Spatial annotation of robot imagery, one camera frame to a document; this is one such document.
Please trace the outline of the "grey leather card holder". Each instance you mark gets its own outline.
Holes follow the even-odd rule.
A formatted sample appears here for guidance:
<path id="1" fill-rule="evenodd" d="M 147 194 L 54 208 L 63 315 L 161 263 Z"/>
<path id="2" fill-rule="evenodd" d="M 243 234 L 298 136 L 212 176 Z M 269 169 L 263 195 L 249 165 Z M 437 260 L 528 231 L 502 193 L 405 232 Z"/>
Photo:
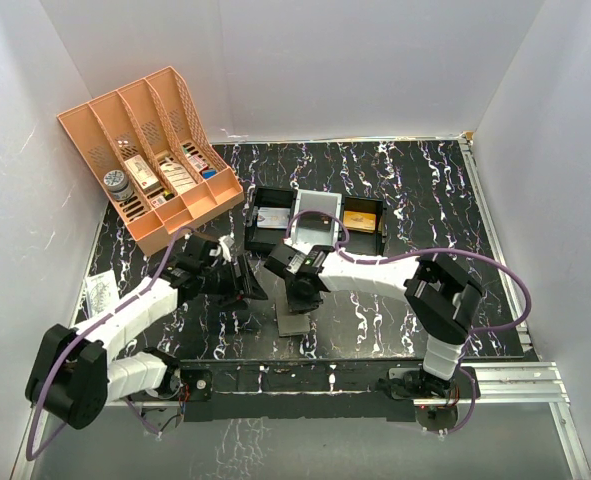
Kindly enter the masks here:
<path id="1" fill-rule="evenodd" d="M 276 299 L 275 311 L 279 337 L 306 335 L 310 332 L 309 315 L 292 313 L 285 297 Z"/>

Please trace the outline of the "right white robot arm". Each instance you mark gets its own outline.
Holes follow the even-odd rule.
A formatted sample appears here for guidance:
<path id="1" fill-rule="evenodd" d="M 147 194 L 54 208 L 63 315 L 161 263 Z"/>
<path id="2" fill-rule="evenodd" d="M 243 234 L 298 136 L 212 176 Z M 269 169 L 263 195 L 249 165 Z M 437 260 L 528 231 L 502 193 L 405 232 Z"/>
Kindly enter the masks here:
<path id="1" fill-rule="evenodd" d="M 323 292 L 360 292 L 405 302 L 427 333 L 426 351 L 418 369 L 383 383 L 411 398 L 450 395 L 484 289 L 449 254 L 395 260 L 326 245 L 303 251 L 283 242 L 264 267 L 284 280 L 287 305 L 295 313 L 317 309 Z"/>

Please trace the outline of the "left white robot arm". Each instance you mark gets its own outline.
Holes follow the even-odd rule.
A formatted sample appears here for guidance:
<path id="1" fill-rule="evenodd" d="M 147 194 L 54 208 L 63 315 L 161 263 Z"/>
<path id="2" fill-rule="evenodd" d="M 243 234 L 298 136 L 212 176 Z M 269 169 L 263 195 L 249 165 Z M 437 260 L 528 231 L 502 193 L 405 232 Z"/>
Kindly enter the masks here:
<path id="1" fill-rule="evenodd" d="M 66 425 L 80 430 L 104 406 L 140 392 L 161 399 L 177 396 L 182 376 L 171 355 L 148 348 L 120 358 L 127 344 L 199 295 L 222 310 L 242 310 L 266 292 L 247 255 L 234 256 L 230 240 L 189 236 L 184 251 L 167 254 L 160 265 L 120 303 L 74 327 L 46 331 L 25 387 L 25 397 Z"/>

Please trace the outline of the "black left card tray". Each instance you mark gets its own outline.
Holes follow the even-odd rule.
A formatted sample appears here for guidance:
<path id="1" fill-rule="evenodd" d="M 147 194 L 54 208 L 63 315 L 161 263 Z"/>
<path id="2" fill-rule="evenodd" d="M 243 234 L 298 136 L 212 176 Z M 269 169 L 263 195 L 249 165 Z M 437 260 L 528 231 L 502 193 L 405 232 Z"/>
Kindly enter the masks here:
<path id="1" fill-rule="evenodd" d="M 285 236 L 295 202 L 294 189 L 255 186 L 244 220 L 244 248 L 268 254 Z"/>

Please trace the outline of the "white middle card tray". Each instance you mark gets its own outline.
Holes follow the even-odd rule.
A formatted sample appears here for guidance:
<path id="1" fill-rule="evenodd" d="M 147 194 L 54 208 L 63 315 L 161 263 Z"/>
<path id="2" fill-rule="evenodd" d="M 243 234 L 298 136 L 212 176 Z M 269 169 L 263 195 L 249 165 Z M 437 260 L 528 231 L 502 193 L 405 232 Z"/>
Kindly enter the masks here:
<path id="1" fill-rule="evenodd" d="M 339 193 L 298 189 L 291 207 L 291 215 L 305 214 L 293 222 L 287 238 L 290 243 L 304 246 L 333 247 L 340 232 L 333 218 L 339 218 L 344 199 Z"/>

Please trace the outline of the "silver credit card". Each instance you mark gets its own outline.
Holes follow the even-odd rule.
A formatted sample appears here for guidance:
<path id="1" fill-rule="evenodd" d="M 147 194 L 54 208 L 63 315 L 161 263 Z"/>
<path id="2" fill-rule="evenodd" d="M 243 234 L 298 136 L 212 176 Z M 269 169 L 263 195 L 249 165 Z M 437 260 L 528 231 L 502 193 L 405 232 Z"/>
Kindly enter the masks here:
<path id="1" fill-rule="evenodd" d="M 290 209 L 259 207 L 256 226 L 260 229 L 285 229 L 290 221 Z"/>

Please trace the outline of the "black right card tray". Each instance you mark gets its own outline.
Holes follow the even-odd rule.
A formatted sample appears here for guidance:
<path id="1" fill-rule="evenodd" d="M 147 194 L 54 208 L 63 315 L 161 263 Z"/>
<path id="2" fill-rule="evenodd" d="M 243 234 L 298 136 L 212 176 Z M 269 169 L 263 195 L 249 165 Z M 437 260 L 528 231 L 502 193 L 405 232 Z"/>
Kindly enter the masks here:
<path id="1" fill-rule="evenodd" d="M 343 225 L 350 235 L 347 250 L 352 254 L 383 255 L 386 215 L 387 206 L 381 199 L 345 196 Z"/>

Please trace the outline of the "gold credit card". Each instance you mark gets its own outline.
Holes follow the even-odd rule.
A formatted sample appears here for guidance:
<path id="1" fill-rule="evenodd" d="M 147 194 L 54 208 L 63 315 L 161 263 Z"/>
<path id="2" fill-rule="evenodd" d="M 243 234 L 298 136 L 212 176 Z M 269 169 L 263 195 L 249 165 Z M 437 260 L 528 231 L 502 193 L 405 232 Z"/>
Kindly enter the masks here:
<path id="1" fill-rule="evenodd" d="M 343 215 L 343 224 L 348 230 L 372 234 L 377 229 L 377 215 L 347 210 Z"/>

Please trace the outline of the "white label card stack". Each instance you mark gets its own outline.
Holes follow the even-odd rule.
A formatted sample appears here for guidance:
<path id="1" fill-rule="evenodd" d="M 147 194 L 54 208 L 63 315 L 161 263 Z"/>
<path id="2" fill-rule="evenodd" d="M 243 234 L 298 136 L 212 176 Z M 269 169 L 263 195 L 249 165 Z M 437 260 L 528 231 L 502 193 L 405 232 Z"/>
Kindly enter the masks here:
<path id="1" fill-rule="evenodd" d="M 197 182 L 186 168 L 171 156 L 163 156 L 157 159 L 162 176 L 175 189 L 178 195 L 182 195 L 197 186 Z"/>

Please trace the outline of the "blue small object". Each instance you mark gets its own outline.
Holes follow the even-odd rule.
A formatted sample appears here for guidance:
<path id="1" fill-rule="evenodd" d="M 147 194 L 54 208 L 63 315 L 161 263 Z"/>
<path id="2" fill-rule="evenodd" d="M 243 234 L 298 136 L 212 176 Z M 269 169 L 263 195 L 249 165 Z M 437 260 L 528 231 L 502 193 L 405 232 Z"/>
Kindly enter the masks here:
<path id="1" fill-rule="evenodd" d="M 218 171 L 216 169 L 204 169 L 200 172 L 201 176 L 204 179 L 210 179 L 214 177 L 217 173 Z"/>

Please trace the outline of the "small colourful packet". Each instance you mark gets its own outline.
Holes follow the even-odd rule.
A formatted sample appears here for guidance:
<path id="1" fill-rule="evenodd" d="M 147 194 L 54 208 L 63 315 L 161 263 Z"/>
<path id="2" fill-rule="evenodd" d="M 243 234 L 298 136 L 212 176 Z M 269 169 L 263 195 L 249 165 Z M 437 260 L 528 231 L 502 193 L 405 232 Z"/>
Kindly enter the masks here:
<path id="1" fill-rule="evenodd" d="M 210 169 L 208 162 L 203 158 L 198 149 L 192 143 L 183 144 L 182 149 L 187 162 L 196 172 L 202 173 Z"/>

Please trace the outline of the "white red box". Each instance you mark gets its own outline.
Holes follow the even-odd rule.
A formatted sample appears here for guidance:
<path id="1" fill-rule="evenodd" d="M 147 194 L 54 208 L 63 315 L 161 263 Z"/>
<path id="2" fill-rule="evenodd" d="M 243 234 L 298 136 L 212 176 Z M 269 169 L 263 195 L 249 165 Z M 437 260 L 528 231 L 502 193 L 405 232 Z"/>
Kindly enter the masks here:
<path id="1" fill-rule="evenodd" d="M 141 155 L 126 159 L 124 164 L 144 193 L 150 193 L 160 187 L 159 179 Z"/>

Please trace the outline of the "white patterned paper sheet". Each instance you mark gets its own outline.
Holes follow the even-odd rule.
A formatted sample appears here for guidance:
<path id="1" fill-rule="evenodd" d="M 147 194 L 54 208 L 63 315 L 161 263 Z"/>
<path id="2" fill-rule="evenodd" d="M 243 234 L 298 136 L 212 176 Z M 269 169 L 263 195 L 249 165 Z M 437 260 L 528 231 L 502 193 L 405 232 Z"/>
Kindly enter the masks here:
<path id="1" fill-rule="evenodd" d="M 84 281 L 84 291 L 89 317 L 116 307 L 120 300 L 115 273 L 112 270 L 88 276 Z"/>

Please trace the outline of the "orange plastic file organizer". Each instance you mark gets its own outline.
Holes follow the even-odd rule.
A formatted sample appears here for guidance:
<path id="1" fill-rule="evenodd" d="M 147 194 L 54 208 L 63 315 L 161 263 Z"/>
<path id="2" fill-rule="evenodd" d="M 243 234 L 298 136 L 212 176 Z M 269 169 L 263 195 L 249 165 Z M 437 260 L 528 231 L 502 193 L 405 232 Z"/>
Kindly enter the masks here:
<path id="1" fill-rule="evenodd" d="M 240 204 L 245 197 L 233 169 L 207 139 L 183 77 L 171 66 L 58 114 L 57 119 L 98 182 L 126 159 L 141 155 L 160 187 L 144 193 L 136 181 L 126 202 L 109 201 L 146 256 L 163 249 L 183 226 L 198 227 Z M 187 162 L 182 145 L 192 143 L 218 173 L 204 179 Z M 197 182 L 178 195 L 157 159 L 171 156 Z"/>

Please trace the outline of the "round patterned tin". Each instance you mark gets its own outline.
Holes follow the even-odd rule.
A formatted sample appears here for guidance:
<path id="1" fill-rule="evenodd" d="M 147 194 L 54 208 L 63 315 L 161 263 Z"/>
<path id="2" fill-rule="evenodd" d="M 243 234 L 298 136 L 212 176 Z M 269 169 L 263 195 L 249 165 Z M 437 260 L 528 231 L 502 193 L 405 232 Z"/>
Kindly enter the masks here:
<path id="1" fill-rule="evenodd" d="M 103 183 L 108 193 L 117 202 L 130 199 L 134 192 L 128 176 L 119 169 L 107 172 L 103 177 Z"/>

